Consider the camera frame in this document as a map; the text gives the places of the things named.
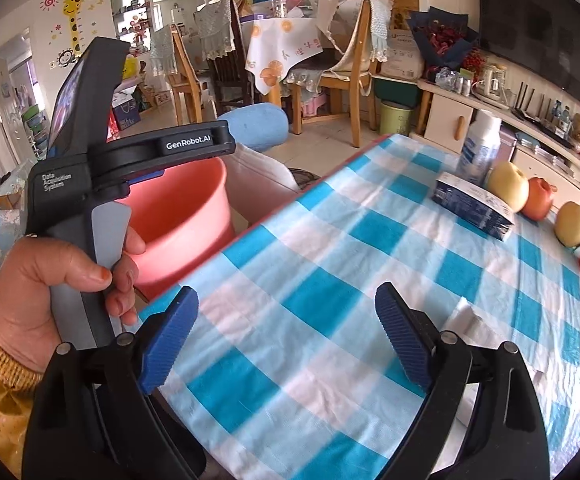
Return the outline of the person left hand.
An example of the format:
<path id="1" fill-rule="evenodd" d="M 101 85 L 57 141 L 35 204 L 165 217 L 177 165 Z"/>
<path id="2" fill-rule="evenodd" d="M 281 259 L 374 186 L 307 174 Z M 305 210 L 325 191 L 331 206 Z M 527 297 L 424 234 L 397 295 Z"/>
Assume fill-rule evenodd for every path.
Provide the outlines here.
<path id="1" fill-rule="evenodd" d="M 33 372 L 46 369 L 60 343 L 50 288 L 61 284 L 78 292 L 104 292 L 109 315 L 125 325 L 136 323 L 133 285 L 139 270 L 131 257 L 144 251 L 144 240 L 128 230 L 122 258 L 107 270 L 64 240 L 18 240 L 0 269 L 0 347 Z"/>

